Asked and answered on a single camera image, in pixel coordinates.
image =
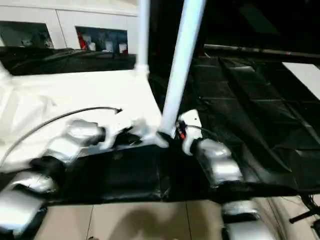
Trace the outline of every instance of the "black cable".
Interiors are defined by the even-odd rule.
[[[122,111],[122,109],[119,108],[115,108],[115,107],[110,107],[110,106],[95,106],[95,107],[87,107],[87,108],[82,108],[82,109],[78,109],[75,111],[70,111],[64,114],[61,114],[59,116],[56,116],[54,118],[51,118],[43,123],[41,123],[40,125],[34,127],[33,129],[31,129],[30,131],[28,131],[27,133],[25,133],[24,135],[22,135],[17,141],[15,141],[11,147],[9,147],[9,149],[5,152],[5,154],[3,155],[3,157],[1,158],[0,161],[0,169],[2,168],[4,162],[6,161],[6,158],[9,156],[9,154],[19,145],[21,144],[26,138],[28,138],[29,136],[31,136],[32,134],[34,134],[36,131],[40,130],[41,128],[43,128],[44,126],[57,121],[59,119],[65,118],[67,116],[73,115],[73,114],[78,114],[81,112],[86,112],[86,111],[91,111],[91,110],[98,110],[98,109],[106,109],[106,110],[114,110],[115,113],[119,113]]]
[[[203,128],[203,127],[200,127],[200,126],[196,126],[196,125],[186,125],[187,127],[189,128],[194,128],[194,129],[199,129],[201,131],[204,131],[205,133],[209,134],[211,137],[214,137],[214,140],[217,139],[217,135],[213,132],[213,131],[210,131],[206,128]]]

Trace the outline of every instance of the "black fabric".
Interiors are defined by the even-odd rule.
[[[39,53],[38,57],[34,52],[19,51],[15,53],[13,48],[0,51],[1,61],[13,74],[60,73],[61,67],[68,66],[65,59],[59,57],[54,64],[42,62],[43,58],[50,59],[50,54],[60,55],[63,50],[47,52],[46,56]],[[70,64],[75,58],[71,66],[77,66],[77,72],[96,70],[97,66],[101,66],[99,71],[105,71],[109,69],[108,64],[113,64],[112,60],[106,61],[102,53],[91,65],[91,59],[83,56],[97,53],[64,51]],[[25,64],[32,61],[19,64],[19,56],[28,59],[28,55],[37,63],[29,66],[29,72]],[[119,68],[130,69],[132,57],[122,58]],[[38,62],[46,67],[37,67]],[[150,87],[162,109],[170,66],[157,58],[151,58],[149,64]],[[61,69],[63,72],[74,70],[72,67]],[[278,60],[239,56],[194,59],[179,111],[198,110],[202,126],[215,134],[215,140],[231,149],[244,175],[244,183],[210,189],[197,161],[182,154],[172,141],[170,149],[145,146],[79,159],[68,170],[66,184],[60,194],[51,199],[51,204],[197,199],[223,202],[235,196],[320,193],[319,104]],[[0,188],[14,175],[1,173]]]

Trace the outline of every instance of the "white panel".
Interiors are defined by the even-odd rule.
[[[0,6],[0,21],[46,24],[54,48],[63,49],[66,47],[55,10]]]
[[[127,16],[127,35],[128,35],[128,52],[136,54],[138,52],[138,18],[136,16]]]
[[[2,41],[1,36],[0,36],[0,47],[3,47],[3,46],[4,46],[4,42]]]
[[[313,64],[283,62],[318,99],[320,99],[320,69]]]
[[[138,0],[0,0],[0,6],[138,15]]]
[[[77,36],[76,27],[89,27],[113,30],[126,30],[128,36],[128,52],[137,52],[137,38],[134,36],[136,17],[124,15],[112,15],[81,11],[57,11],[65,37],[66,45],[69,48],[79,49],[80,44]]]

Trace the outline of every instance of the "white pole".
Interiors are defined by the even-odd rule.
[[[195,50],[206,0],[184,0],[159,130],[172,135]]]
[[[138,72],[149,73],[148,42],[149,42],[150,0],[139,0],[138,16],[138,52],[135,69]]]

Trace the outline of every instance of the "white surface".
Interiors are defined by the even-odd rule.
[[[45,8],[136,16],[138,0],[0,0],[0,6]]]
[[[283,62],[319,100],[320,100],[320,69],[313,64]]]
[[[1,39],[1,36],[0,36],[0,47],[3,47],[5,44],[4,44],[4,42],[2,41],[2,39]]]
[[[30,91],[52,100],[54,106],[45,111],[42,122],[62,113],[97,106],[122,108],[131,113],[134,119],[144,118],[154,130],[161,121],[161,113],[147,77],[137,75],[133,70],[15,76],[12,81],[15,91]],[[113,111],[93,110],[50,124],[26,139],[7,158],[5,165],[23,163],[26,159],[38,156],[49,139],[59,135],[70,119],[82,118],[106,125],[113,115]],[[0,158],[9,147],[10,144],[0,145]]]
[[[66,47],[55,10],[0,6],[0,21],[44,23],[46,24],[54,48],[63,49]]]
[[[137,71],[148,72],[148,46],[149,46],[149,16],[150,0],[139,0],[138,29],[138,54],[135,68]]]
[[[185,0],[176,40],[160,130],[171,135],[194,54],[206,0]]]
[[[138,20],[134,16],[101,14],[80,11],[57,11],[68,48],[80,49],[77,27],[126,30],[128,52],[137,53]]]

